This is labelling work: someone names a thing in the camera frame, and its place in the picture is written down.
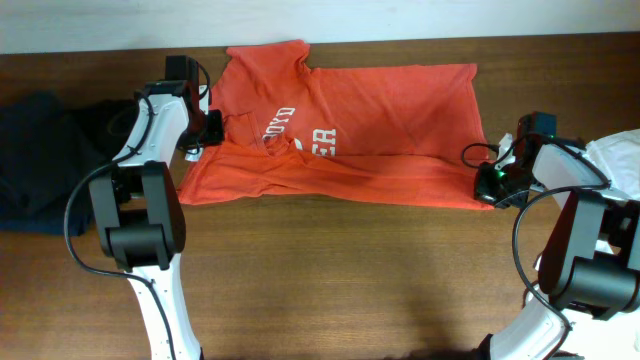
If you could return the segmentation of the red printed t-shirt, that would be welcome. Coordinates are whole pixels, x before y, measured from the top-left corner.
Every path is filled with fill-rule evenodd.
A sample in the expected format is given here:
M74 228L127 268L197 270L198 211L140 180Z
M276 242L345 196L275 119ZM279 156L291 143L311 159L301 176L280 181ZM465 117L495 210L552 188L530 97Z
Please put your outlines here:
M487 159L473 64L312 68L310 46L231 47L212 89L222 144L178 196L208 205L263 195L478 210L473 163Z

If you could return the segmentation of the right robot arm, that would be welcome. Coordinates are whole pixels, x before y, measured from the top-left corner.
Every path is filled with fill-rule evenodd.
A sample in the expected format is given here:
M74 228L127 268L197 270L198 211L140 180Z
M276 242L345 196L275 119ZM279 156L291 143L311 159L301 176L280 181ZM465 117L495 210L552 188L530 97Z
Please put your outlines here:
M639 200L620 187L627 170L585 144L557 136L555 116L525 115L515 135L476 165L474 197L514 207L516 271L523 308L504 330L487 335L474 359L636 359L639 356ZM560 208L530 280L519 255L526 213L546 198Z

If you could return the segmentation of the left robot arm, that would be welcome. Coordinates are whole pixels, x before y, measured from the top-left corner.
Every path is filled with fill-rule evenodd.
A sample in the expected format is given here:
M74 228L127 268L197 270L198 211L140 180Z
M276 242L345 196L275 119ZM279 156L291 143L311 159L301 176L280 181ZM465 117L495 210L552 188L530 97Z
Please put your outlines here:
M138 301L154 359L201 359L181 283L186 221L169 167L181 150L198 157L225 139L211 109L204 67L186 55L165 61L163 79L145 85L122 149L90 175L100 246Z

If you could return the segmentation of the white t-shirt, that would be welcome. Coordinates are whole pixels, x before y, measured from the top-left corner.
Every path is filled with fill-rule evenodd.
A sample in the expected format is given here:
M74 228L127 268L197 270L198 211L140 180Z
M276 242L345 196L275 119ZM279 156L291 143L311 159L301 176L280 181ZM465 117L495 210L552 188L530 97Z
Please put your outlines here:
M489 344L492 359L639 356L639 133L585 148L543 137L532 174L561 209L525 285L529 302Z

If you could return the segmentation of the folded dark navy garment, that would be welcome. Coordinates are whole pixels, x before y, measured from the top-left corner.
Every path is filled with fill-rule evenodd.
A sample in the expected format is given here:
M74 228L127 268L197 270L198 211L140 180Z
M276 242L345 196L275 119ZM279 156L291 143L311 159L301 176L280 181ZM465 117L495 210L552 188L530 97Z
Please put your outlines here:
M1 229L61 235L69 196L114 158L137 117L133 100L66 108L36 92L1 108Z

